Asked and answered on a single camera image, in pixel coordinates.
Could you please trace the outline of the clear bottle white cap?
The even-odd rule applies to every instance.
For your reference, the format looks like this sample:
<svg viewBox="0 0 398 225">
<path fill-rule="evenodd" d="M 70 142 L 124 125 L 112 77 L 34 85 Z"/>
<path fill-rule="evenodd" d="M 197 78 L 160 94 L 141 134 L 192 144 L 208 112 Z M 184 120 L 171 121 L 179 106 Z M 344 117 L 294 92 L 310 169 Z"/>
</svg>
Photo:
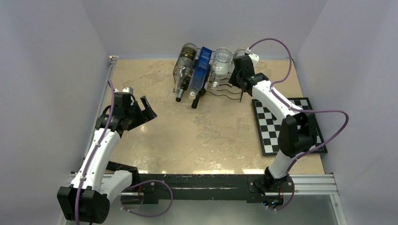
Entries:
<svg viewBox="0 0 398 225">
<path fill-rule="evenodd" d="M 229 73 L 233 53 L 228 48 L 218 48 L 215 51 L 211 65 L 211 76 L 213 77 L 212 90 L 217 90 L 220 81 Z"/>
</svg>

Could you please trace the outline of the blue square glass bottle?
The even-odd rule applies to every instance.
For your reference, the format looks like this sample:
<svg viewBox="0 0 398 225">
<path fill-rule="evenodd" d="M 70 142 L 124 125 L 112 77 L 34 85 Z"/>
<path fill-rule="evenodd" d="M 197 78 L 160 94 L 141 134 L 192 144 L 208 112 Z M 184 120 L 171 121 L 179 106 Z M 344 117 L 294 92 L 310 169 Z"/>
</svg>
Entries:
<svg viewBox="0 0 398 225">
<path fill-rule="evenodd" d="M 191 76 L 190 86 L 188 88 L 189 99 L 191 100 L 194 100 L 197 97 L 206 81 L 207 69 L 210 60 L 212 59 L 212 53 L 213 51 L 206 47 L 201 48 L 197 64 Z"/>
</svg>

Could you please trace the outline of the dark brown glass bottle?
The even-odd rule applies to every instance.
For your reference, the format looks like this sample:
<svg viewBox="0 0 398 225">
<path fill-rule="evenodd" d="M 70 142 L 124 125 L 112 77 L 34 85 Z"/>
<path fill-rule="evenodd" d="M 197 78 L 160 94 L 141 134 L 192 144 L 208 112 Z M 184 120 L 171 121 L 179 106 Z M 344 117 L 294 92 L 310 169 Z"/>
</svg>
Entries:
<svg viewBox="0 0 398 225">
<path fill-rule="evenodd" d="M 192 105 L 191 105 L 191 108 L 192 108 L 192 109 L 196 109 L 196 108 L 198 107 L 200 98 L 203 97 L 205 94 L 206 94 L 206 89 L 205 89 L 205 88 L 202 88 L 202 89 L 198 92 L 198 94 L 196 95 L 195 99 L 194 99 L 193 102 L 192 102 Z"/>
</svg>

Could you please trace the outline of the clear glass bottle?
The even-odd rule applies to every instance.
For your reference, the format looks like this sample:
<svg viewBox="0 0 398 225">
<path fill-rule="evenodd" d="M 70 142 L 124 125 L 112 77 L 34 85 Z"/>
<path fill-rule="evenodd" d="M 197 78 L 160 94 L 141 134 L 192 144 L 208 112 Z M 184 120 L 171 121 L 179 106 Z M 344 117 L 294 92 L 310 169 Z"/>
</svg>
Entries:
<svg viewBox="0 0 398 225">
<path fill-rule="evenodd" d="M 196 54 L 197 47 L 195 44 L 186 43 L 183 45 L 173 70 L 175 81 L 175 86 L 173 88 L 174 94 L 178 94 L 180 92 L 182 82 L 192 69 Z"/>
</svg>

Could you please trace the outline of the clear bottle silver cap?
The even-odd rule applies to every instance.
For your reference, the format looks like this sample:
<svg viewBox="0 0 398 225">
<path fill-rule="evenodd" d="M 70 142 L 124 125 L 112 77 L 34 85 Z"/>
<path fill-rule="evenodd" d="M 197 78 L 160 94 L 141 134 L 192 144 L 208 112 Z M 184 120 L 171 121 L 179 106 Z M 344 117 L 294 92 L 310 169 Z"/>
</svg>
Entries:
<svg viewBox="0 0 398 225">
<path fill-rule="evenodd" d="M 247 55 L 246 50 L 247 50 L 246 48 L 238 48 L 237 50 L 235 50 L 233 59 L 246 56 Z"/>
</svg>

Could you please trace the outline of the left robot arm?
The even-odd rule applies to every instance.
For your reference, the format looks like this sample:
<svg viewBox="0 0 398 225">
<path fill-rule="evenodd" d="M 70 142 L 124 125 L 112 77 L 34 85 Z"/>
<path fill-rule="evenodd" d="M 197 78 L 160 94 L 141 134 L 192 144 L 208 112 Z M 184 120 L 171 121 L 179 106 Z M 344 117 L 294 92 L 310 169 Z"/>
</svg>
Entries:
<svg viewBox="0 0 398 225">
<path fill-rule="evenodd" d="M 69 221 L 102 224 L 111 203 L 126 189 L 136 191 L 140 185 L 135 167 L 118 169 L 104 179 L 110 156 L 125 131 L 137 128 L 157 117 L 146 96 L 140 98 L 140 109 L 133 94 L 116 91 L 112 104 L 97 118 L 94 138 L 80 169 L 67 187 L 60 187 L 57 199 Z"/>
</svg>

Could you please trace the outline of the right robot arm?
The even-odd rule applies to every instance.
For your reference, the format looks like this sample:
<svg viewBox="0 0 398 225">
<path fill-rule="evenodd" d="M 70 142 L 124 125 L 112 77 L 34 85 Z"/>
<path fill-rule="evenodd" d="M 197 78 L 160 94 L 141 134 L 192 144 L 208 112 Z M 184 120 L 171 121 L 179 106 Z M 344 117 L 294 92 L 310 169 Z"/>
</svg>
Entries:
<svg viewBox="0 0 398 225">
<path fill-rule="evenodd" d="M 233 59 L 234 70 L 230 84 L 240 88 L 281 121 L 277 139 L 279 151 L 276 158 L 265 169 L 261 188 L 277 191 L 288 179 L 294 161 L 307 153 L 317 143 L 315 115 L 302 109 L 272 86 L 263 73 L 255 73 L 250 55 L 237 56 Z"/>
</svg>

